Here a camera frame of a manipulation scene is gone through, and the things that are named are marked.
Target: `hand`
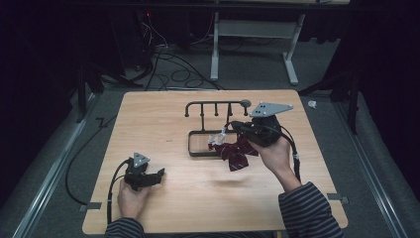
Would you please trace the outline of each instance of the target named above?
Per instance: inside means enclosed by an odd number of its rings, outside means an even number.
[[[277,177],[285,192],[302,186],[290,167],[290,144],[284,137],[268,147],[251,141],[250,144],[260,153],[263,164]]]
[[[120,191],[118,193],[118,205],[120,207],[121,216],[134,218],[136,220],[139,219],[151,188],[151,186],[146,186],[140,191],[132,190],[131,187],[121,179]]]

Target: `person's left hand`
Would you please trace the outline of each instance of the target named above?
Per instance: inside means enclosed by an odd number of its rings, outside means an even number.
[[[146,186],[142,190],[136,191],[121,179],[120,191],[118,193],[118,206],[120,207],[121,216],[138,219],[151,188],[151,186]]]

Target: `striped sleeve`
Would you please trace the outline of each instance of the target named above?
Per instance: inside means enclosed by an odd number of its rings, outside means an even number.
[[[345,237],[330,203],[312,182],[280,194],[278,204],[290,238]]]
[[[106,228],[106,238],[145,237],[143,226],[133,218],[120,218]]]

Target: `red fabric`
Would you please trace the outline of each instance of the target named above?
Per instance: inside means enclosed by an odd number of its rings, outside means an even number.
[[[210,147],[214,148],[216,153],[219,154],[224,161],[229,161],[229,169],[231,172],[241,170],[249,165],[246,155],[259,155],[243,135],[238,136],[236,143],[209,145],[209,148]]]

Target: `gray floor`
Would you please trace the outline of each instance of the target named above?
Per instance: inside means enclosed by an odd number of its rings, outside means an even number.
[[[280,54],[287,49],[287,41],[268,40],[257,41],[247,39],[238,50],[235,43],[229,42],[222,46],[224,51],[220,56],[218,83],[226,89],[284,89],[301,90],[322,79],[328,63],[338,43],[318,45],[315,42],[298,43],[293,56],[293,63],[299,78],[299,85],[288,83]],[[182,57],[191,63],[205,76],[210,74],[211,49],[200,45],[189,50],[169,47],[163,53],[171,53]],[[156,74],[171,76],[179,65],[167,60],[159,60]],[[128,76],[134,76],[135,71],[128,69]],[[185,71],[177,72],[174,79],[182,80]],[[173,89],[184,87],[184,82],[169,83],[163,87],[162,81],[155,77],[151,88]],[[204,83],[202,88],[211,88]],[[96,95],[97,102],[86,125],[77,137],[71,150],[70,158],[85,145],[88,139],[98,130],[99,121],[105,121],[118,113],[122,97],[131,89],[106,85],[102,95]],[[420,207],[409,186],[397,169],[392,157],[383,145],[374,124],[368,114],[368,109],[361,95],[358,112],[358,136],[348,134],[348,128],[341,120],[340,108],[346,108],[344,103],[331,103],[328,92],[318,91],[309,96],[301,97],[303,105],[312,125],[320,149],[323,153],[337,191],[350,201],[344,204],[349,219],[349,226],[344,229],[347,237],[398,237],[392,233],[391,224],[386,222],[384,213],[378,206],[378,199],[372,192],[368,179],[361,164],[360,152],[354,146],[355,138],[363,145],[364,152],[380,180],[387,198],[392,203],[398,219],[400,219],[406,236],[420,237]],[[317,101],[317,108],[307,105],[309,100]],[[67,119],[50,137],[47,144],[29,166],[26,174],[0,212],[0,237],[13,237],[22,218],[29,209],[34,197],[40,189],[50,168],[56,162],[76,126],[77,110],[70,113]],[[87,146],[78,154],[69,174],[70,189],[74,195],[83,201],[88,201],[106,152],[113,123],[99,132]],[[60,177],[54,187],[40,219],[33,220],[34,229],[29,232],[32,237],[85,237],[82,224],[85,213],[79,211],[80,205],[74,202],[66,193],[64,178]]]

